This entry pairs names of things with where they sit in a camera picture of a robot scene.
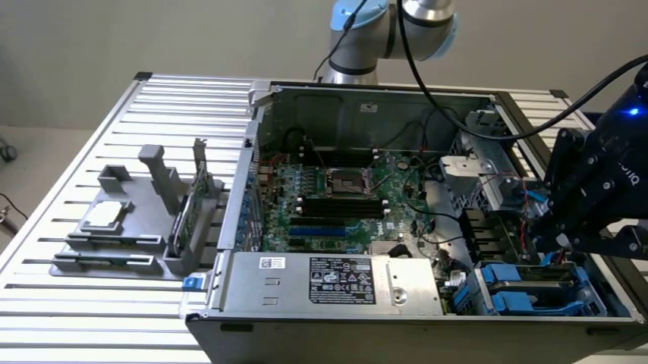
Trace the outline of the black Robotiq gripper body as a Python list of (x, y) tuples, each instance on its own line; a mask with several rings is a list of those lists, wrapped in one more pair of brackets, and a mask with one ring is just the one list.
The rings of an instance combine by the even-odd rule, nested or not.
[(602, 152), (595, 181), (609, 182), (590, 223), (603, 228), (625, 218), (647, 218), (647, 67), (599, 117), (590, 139)]

